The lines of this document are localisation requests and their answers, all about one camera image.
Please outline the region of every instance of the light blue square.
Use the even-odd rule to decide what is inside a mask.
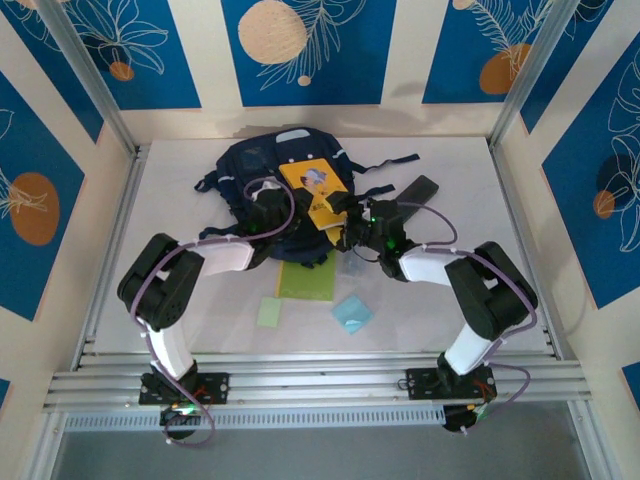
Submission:
[[[357,295],[347,297],[340,305],[336,305],[331,313],[350,335],[356,333],[373,318],[371,310]]]

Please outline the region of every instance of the light green sticky note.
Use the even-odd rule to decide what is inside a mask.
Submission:
[[[329,253],[327,261],[314,268],[306,268],[298,263],[282,262],[276,297],[332,302],[335,282],[335,252]]]
[[[262,297],[258,310],[258,326],[276,328],[280,320],[282,300],[273,297]]]

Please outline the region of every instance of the black phone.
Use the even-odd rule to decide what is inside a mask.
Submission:
[[[400,192],[395,199],[397,202],[410,202],[424,205],[433,198],[438,191],[438,188],[440,187],[437,183],[429,180],[424,175],[420,175],[411,183],[411,185]],[[418,210],[420,210],[418,207],[398,206],[398,211],[400,212],[400,215],[402,215],[403,223],[407,223],[407,220],[409,220]]]

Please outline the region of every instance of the white table surface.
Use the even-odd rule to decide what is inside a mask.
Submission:
[[[149,239],[166,232],[180,241],[195,238],[203,227],[234,223],[216,191],[205,194],[193,185],[215,167],[234,141],[155,141],[146,162],[122,249],[102,310],[94,351],[143,352],[144,344],[130,323],[116,287]],[[357,193],[393,183],[393,198],[419,174],[440,185],[429,202],[457,226],[457,246],[473,249],[497,241],[522,269],[509,215],[483,138],[349,138],[340,140],[350,158],[375,164],[386,158],[419,153],[421,160],[356,175]],[[446,240],[441,220],[418,212],[406,225],[417,242]],[[362,254],[373,254],[361,249]],[[334,304],[284,300],[276,329],[257,327],[263,296],[273,296],[279,262],[269,259],[249,272],[200,279],[183,316],[186,338],[194,352],[438,352],[446,349],[464,324],[453,291],[429,283],[405,284],[388,279],[375,264],[339,254]],[[354,335],[332,317],[331,308],[352,293],[375,313]],[[542,352],[540,327],[517,335],[503,351]]]

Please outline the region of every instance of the navy blue backpack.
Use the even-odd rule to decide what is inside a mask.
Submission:
[[[251,200],[243,195],[247,183],[262,177],[275,177],[286,183],[280,173],[280,165],[314,158],[326,159],[349,192],[355,193],[354,172],[365,173],[388,163],[411,162],[420,157],[413,154],[408,157],[385,160],[380,165],[365,168],[349,160],[333,135],[314,128],[294,128],[236,143],[220,157],[216,163],[216,170],[205,175],[194,188],[198,192],[208,192],[212,188],[218,190],[229,204],[231,213],[242,221],[251,209]],[[392,190],[394,190],[393,185],[385,185],[373,188],[361,196],[364,198],[380,195]],[[235,228],[236,225],[227,228],[207,227],[200,233],[200,239],[208,235],[234,233]],[[319,231],[306,216],[295,232],[278,241],[271,257],[313,268],[314,264],[322,264],[332,249],[333,244],[327,235]]]

